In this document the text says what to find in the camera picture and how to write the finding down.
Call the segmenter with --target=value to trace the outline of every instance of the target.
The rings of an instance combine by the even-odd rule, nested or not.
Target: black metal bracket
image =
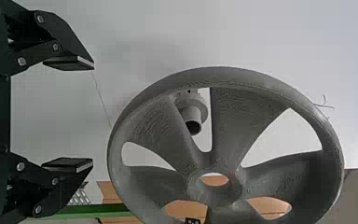
[[[92,169],[92,160],[85,159],[88,167],[80,172],[49,170],[48,163],[40,167],[11,152],[11,77],[37,63],[62,71],[94,69],[89,53],[62,18],[0,0],[0,223],[54,215]],[[79,159],[65,160],[79,165]]]

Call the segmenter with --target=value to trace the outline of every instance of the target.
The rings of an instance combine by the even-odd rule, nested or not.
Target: wheel spoke
[[[189,200],[185,180],[177,172],[155,166],[132,166],[130,170],[136,188],[161,208],[175,200]]]
[[[263,224],[267,221],[245,200],[221,208],[208,208],[205,224]]]
[[[304,188],[319,184],[317,179],[312,181],[311,170],[320,164],[322,154],[322,151],[295,154],[241,168],[237,176],[244,180],[242,198],[272,197],[293,205]]]
[[[149,105],[137,118],[130,142],[155,152],[183,176],[201,164],[202,152],[170,97]]]
[[[212,161],[235,170],[257,137],[285,109],[248,91],[211,88]]]

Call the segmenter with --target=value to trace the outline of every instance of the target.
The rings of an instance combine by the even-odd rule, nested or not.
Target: white ceiling
[[[52,11],[75,30],[96,61],[107,115],[115,122],[143,88],[189,68],[231,65],[298,88],[335,127],[347,168],[358,167],[358,1],[18,0]],[[108,179],[110,127],[91,72],[37,66],[13,78],[13,150],[32,161],[92,157]],[[197,137],[210,147],[210,127]],[[257,140],[244,165],[320,149],[309,125],[288,111]],[[164,165],[129,146],[129,163]]]

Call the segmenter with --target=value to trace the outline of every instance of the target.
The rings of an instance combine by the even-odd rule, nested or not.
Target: green strip
[[[66,206],[52,217],[40,220],[88,219],[96,217],[132,217],[133,214],[124,203],[72,205]]]

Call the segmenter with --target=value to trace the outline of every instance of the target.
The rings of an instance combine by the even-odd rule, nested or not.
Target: wheel rim
[[[169,97],[201,88],[211,88],[213,149],[208,153],[198,149]],[[288,108],[310,124],[323,150],[241,168],[256,138]],[[126,142],[154,151],[176,172],[125,166],[121,151]],[[232,67],[187,70],[141,92],[117,120],[107,162],[118,195],[144,223],[182,223],[163,211],[175,200],[209,205],[210,224],[315,223],[336,201],[344,167],[337,135],[311,101],[276,78]],[[210,172],[229,181],[221,187],[206,186],[199,177]],[[261,196],[289,202],[293,209],[267,221],[245,201]]]

